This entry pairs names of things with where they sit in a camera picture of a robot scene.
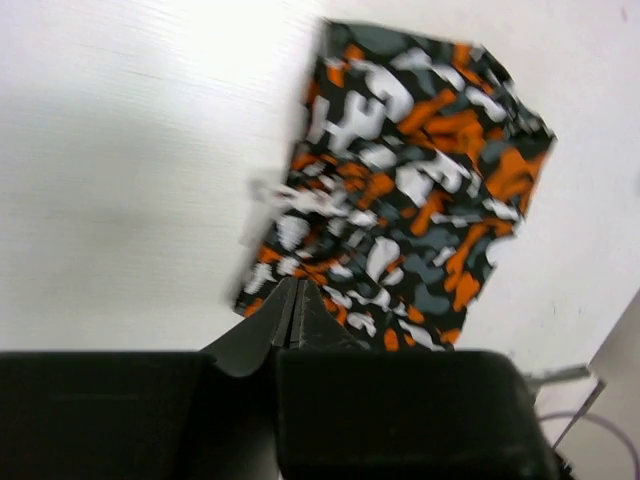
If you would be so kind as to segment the orange camouflage shorts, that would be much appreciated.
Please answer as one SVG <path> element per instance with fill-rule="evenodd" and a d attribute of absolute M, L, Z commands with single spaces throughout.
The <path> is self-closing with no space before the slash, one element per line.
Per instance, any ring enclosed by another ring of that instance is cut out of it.
<path fill-rule="evenodd" d="M 234 311 L 292 277 L 367 348 L 451 349 L 554 133 L 485 47 L 366 23 L 324 23 L 304 108 Z"/>

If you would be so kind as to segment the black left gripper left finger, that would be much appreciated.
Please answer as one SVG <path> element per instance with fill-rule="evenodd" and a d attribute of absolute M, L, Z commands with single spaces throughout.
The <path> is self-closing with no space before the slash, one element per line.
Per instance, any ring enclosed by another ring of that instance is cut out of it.
<path fill-rule="evenodd" d="M 276 479 L 271 356 L 296 284 L 197 351 L 1 356 L 5 479 Z"/>

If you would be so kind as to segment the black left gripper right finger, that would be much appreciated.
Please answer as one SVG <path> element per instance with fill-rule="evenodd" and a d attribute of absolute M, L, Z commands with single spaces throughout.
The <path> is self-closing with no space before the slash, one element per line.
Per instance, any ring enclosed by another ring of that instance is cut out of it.
<path fill-rule="evenodd" d="M 553 479 L 555 459 L 511 361 L 488 351 L 369 350 L 303 281 L 274 358 L 287 479 Z"/>

